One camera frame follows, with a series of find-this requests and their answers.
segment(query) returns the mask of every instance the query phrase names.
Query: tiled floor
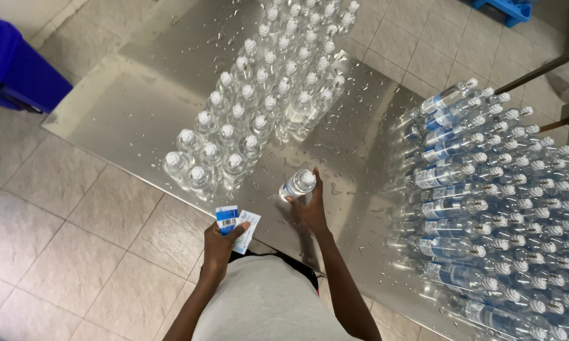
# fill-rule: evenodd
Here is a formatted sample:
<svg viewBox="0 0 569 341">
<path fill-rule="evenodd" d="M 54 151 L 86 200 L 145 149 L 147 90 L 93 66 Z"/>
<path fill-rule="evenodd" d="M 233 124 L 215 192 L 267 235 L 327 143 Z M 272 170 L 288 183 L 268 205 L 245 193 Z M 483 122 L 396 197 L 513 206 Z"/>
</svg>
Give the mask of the tiled floor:
<svg viewBox="0 0 569 341">
<path fill-rule="evenodd" d="M 40 52 L 76 84 L 153 4 L 89 0 Z M 338 43 L 425 97 L 472 76 L 502 86 L 561 53 L 561 34 L 539 18 L 508 29 L 459 0 L 361 4 Z M 536 109 L 526 123 L 558 119 L 544 79 L 512 96 L 508 107 Z M 0 337 L 161 340 L 198 281 L 212 218 L 49 135 L 42 119 L 0 108 Z M 564 129 L 553 136 L 563 142 Z M 320 291 L 332 308 L 326 279 Z M 440 338 L 365 301 L 386 340 Z"/>
</svg>

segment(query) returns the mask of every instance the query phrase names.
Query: person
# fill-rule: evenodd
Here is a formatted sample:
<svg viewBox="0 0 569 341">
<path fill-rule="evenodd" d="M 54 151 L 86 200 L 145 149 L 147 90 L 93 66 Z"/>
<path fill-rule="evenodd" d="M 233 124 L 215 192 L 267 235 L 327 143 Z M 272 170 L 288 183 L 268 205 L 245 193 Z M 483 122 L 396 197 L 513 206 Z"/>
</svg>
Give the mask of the person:
<svg viewBox="0 0 569 341">
<path fill-rule="evenodd" d="M 229 235 L 214 222 L 204 233 L 204 265 L 194 291 L 164 341 L 182 340 L 381 340 L 335 239 L 326 224 L 323 182 L 307 205 L 287 197 L 293 213 L 316 237 L 335 315 L 311 281 L 275 255 L 247 256 L 228 264 L 232 245 L 249 223 Z"/>
</svg>

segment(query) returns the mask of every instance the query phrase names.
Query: blue crate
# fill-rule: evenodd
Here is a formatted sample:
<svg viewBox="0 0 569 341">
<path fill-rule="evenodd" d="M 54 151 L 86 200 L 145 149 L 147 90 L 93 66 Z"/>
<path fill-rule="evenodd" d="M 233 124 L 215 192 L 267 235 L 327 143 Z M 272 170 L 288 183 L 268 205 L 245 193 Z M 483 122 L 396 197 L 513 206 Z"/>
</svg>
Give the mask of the blue crate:
<svg viewBox="0 0 569 341">
<path fill-rule="evenodd" d="M 521 0 L 474 0 L 473 8 L 479 9 L 484 4 L 491 4 L 506 15 L 506 26 L 513 27 L 519 22 L 527 22 L 533 12 L 532 1 Z"/>
<path fill-rule="evenodd" d="M 0 105 L 13 110 L 52 112 L 72 85 L 0 20 Z"/>
</svg>

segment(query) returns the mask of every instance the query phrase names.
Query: water droplet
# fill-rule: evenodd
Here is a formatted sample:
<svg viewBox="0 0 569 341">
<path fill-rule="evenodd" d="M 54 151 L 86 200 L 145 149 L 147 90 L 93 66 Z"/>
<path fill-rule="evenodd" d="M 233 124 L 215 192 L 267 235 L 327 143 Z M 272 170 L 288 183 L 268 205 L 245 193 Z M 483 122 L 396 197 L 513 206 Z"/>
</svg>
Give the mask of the water droplet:
<svg viewBox="0 0 569 341">
<path fill-rule="evenodd" d="M 330 193 L 331 193 L 332 195 L 340 195 L 340 194 L 341 194 L 341 192 L 337 190 L 337 185 L 335 185 L 334 182 L 331 182 L 330 185 L 331 185 L 331 187 L 332 187 L 332 189 L 331 189 L 331 191 L 330 191 Z"/>
<path fill-rule="evenodd" d="M 217 64 L 215 64 L 215 71 L 213 71 L 216 74 L 219 74 L 220 72 L 223 71 L 223 69 L 226 68 L 226 63 L 224 62 L 219 62 Z"/>
</svg>

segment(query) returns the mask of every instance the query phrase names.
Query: left hand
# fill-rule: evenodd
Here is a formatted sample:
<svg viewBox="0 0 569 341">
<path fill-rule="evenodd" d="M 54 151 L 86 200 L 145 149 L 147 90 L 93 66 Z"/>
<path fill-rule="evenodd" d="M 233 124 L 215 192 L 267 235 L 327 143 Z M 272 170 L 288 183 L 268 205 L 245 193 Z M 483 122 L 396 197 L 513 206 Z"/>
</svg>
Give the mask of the left hand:
<svg viewBox="0 0 569 341">
<path fill-rule="evenodd" d="M 216 280 L 220 283 L 226 276 L 228 261 L 232 253 L 232 246 L 239 236 L 250 227 L 250 223 L 245 221 L 230 232 L 227 236 L 219 233 L 217 221 L 204 231 L 204 265 L 200 272 L 200 278 Z"/>
</svg>

